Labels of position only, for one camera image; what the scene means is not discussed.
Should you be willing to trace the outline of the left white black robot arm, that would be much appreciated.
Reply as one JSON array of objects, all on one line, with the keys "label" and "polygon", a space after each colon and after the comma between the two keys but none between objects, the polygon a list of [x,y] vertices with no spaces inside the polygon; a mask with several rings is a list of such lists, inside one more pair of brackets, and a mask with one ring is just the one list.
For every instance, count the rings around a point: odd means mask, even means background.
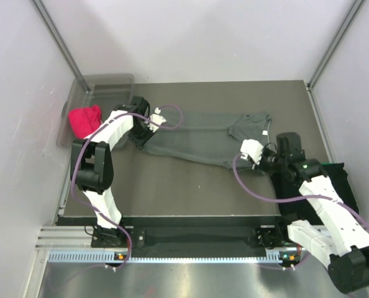
[{"label": "left white black robot arm", "polygon": [[127,241],[127,232],[120,227],[122,214],[111,190],[114,178],[111,150],[123,137],[143,148],[154,135],[150,111],[149,102],[135,96],[129,104],[116,106],[95,132],[72,143],[71,181],[88,198],[97,217],[93,247],[115,247]]}]

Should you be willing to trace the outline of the black folded t shirt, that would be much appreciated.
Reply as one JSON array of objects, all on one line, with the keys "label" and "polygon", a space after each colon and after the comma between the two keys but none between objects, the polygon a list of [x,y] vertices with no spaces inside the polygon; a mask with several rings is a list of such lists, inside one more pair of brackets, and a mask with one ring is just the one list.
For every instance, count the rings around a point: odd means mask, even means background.
[{"label": "black folded t shirt", "polygon": [[[335,191],[343,200],[344,204],[349,206],[356,213],[359,213],[355,196],[348,182],[348,173],[344,170],[344,164],[323,164],[322,166],[329,175]],[[282,174],[273,174],[270,176],[270,181],[277,199],[300,196],[298,188],[287,181]],[[278,207],[282,216],[296,214],[300,219],[308,220],[312,225],[322,225],[316,211],[307,200],[278,204]]]}]

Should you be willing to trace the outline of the grey t shirt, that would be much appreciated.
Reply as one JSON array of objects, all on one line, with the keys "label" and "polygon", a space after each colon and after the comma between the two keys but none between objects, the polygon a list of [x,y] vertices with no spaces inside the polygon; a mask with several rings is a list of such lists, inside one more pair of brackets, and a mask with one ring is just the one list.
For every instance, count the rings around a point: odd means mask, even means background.
[{"label": "grey t shirt", "polygon": [[157,156],[181,158],[207,165],[232,169],[232,160],[240,153],[244,140],[269,143],[271,116],[266,112],[225,114],[184,111],[183,117],[173,110],[163,110],[164,125],[175,130],[158,129],[141,151]]}]

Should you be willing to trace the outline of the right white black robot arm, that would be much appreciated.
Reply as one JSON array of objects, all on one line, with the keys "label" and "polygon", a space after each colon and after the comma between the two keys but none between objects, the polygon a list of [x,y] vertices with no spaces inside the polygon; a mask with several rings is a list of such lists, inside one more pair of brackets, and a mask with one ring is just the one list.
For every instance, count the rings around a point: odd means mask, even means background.
[{"label": "right white black robot arm", "polygon": [[242,143],[242,158],[268,174],[280,173],[298,188],[329,232],[325,236],[308,220],[292,219],[276,229],[277,241],[303,246],[327,270],[334,286],[343,294],[369,287],[369,231],[350,211],[322,164],[307,158],[297,133],[281,133],[275,151],[257,140]]}]

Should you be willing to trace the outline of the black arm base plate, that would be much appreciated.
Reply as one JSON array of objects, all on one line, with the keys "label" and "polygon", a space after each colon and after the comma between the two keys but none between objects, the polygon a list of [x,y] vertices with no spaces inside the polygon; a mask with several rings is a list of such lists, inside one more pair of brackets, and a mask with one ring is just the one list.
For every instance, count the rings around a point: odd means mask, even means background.
[{"label": "black arm base plate", "polygon": [[92,224],[91,247],[129,248],[138,258],[230,258],[264,256],[285,248],[300,254],[289,239],[293,214],[216,216],[131,216],[119,227]]}]

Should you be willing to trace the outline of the aluminium frame rail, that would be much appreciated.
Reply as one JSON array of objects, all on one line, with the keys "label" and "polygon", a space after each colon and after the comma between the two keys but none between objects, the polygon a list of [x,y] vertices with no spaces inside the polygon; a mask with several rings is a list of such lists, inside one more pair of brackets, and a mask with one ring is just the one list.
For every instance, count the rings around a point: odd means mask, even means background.
[{"label": "aluminium frame rail", "polygon": [[130,225],[125,228],[129,234],[123,245],[115,247],[93,247],[93,227],[67,226],[43,228],[37,240],[37,248],[55,250],[98,249],[124,251],[129,248],[135,254],[147,250],[163,250],[173,254],[190,254],[196,250],[227,247],[228,250],[262,250],[293,245],[279,239],[271,225],[254,226],[212,226],[212,225]]}]

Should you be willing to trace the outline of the red t shirt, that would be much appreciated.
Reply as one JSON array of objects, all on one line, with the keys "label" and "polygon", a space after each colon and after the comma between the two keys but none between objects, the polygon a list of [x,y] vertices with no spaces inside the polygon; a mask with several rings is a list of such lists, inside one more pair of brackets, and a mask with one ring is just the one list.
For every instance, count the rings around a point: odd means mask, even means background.
[{"label": "red t shirt", "polygon": [[101,108],[97,105],[73,109],[68,120],[76,138],[84,139],[94,133],[102,124]]}]

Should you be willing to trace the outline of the clear plastic bin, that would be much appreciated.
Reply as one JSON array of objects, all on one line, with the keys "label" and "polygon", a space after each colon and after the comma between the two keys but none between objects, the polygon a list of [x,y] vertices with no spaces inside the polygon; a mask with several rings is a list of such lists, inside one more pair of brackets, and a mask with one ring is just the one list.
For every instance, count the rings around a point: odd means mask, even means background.
[{"label": "clear plastic bin", "polygon": [[134,95],[135,76],[132,74],[86,75],[84,80],[89,91],[85,91],[81,84],[74,80],[63,106],[56,141],[58,148],[70,149],[75,137],[68,120],[71,110],[97,105],[101,109],[101,120],[105,121],[116,106],[130,103]]}]

